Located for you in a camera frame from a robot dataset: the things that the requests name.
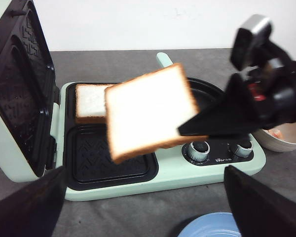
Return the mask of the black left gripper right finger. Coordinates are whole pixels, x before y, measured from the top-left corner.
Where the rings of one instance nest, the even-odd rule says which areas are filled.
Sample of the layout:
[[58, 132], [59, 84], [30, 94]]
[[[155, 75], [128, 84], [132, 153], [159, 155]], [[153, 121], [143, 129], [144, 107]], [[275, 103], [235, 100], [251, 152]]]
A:
[[296, 203], [229, 165], [224, 187], [243, 237], [296, 237]]

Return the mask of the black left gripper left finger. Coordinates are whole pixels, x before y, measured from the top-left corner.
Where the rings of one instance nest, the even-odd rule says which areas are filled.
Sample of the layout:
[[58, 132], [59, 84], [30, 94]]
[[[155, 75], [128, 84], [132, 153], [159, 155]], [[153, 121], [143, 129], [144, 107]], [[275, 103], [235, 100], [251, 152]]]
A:
[[50, 237], [66, 192], [66, 170], [56, 168], [0, 201], [0, 237]]

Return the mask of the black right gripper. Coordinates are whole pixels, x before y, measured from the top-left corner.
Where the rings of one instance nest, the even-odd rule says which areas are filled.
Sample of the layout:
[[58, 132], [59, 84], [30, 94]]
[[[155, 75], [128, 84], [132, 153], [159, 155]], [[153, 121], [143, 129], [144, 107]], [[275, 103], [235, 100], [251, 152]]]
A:
[[254, 50], [244, 81], [233, 74], [225, 93], [182, 124], [182, 136], [247, 134], [296, 122], [296, 61], [267, 40]]

